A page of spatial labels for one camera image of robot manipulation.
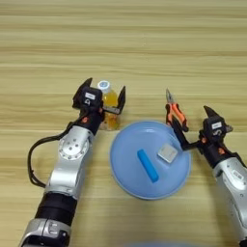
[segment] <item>pliers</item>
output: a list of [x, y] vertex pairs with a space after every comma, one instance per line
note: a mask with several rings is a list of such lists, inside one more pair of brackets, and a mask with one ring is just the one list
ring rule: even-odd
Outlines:
[[172, 94], [170, 91], [167, 89], [166, 90], [166, 99], [167, 99], [167, 104], [166, 104], [166, 110], [167, 110], [167, 115], [166, 115], [166, 124], [172, 126], [173, 124], [173, 115], [175, 114], [178, 119], [180, 120], [181, 128], [184, 132], [187, 132], [189, 130], [187, 126], [187, 120], [184, 116], [184, 114], [180, 111], [179, 105], [175, 102]]

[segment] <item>wood grain surface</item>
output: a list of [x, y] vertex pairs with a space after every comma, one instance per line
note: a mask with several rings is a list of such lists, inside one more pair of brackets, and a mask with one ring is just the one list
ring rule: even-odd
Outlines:
[[[165, 120], [169, 87], [197, 138], [213, 107], [234, 133], [226, 143], [247, 161], [247, 2], [240, 0], [0, 0], [0, 242], [18, 244], [42, 189], [27, 177], [38, 139], [77, 117], [71, 99], [88, 77], [127, 87], [122, 127]], [[117, 132], [100, 131], [72, 225], [70, 246], [178, 241], [237, 246], [226, 205], [205, 159], [193, 151], [186, 185], [146, 202], [117, 185], [108, 162]], [[47, 179], [57, 144], [37, 149]]]

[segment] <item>blue rectangular block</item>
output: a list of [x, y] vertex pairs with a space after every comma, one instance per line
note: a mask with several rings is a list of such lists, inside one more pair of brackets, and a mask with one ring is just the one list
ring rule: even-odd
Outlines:
[[158, 173], [155, 171], [151, 161], [149, 160], [148, 156], [146, 155], [144, 150], [137, 151], [137, 156], [140, 159], [143, 167], [145, 168], [149, 178], [152, 182], [158, 181]]

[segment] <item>blue plate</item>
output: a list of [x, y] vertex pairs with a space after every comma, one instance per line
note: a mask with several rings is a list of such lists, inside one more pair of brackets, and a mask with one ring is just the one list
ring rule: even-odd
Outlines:
[[[165, 162], [157, 153], [164, 144], [178, 150], [176, 159]], [[137, 156], [143, 149], [149, 157], [159, 180], [152, 182]], [[191, 156], [182, 151], [172, 128], [158, 122], [133, 123], [115, 138], [111, 151], [112, 173], [122, 189], [146, 200], [171, 196], [182, 188], [190, 173]]]

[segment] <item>small yellow container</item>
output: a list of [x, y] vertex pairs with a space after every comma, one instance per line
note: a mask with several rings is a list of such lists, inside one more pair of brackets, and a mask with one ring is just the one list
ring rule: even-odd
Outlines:
[[[103, 102], [105, 106], [118, 106], [118, 95], [112, 90], [110, 82], [100, 81], [97, 87], [103, 92]], [[106, 112], [104, 122], [101, 123], [99, 129], [116, 130], [119, 128], [119, 125], [118, 116]]]

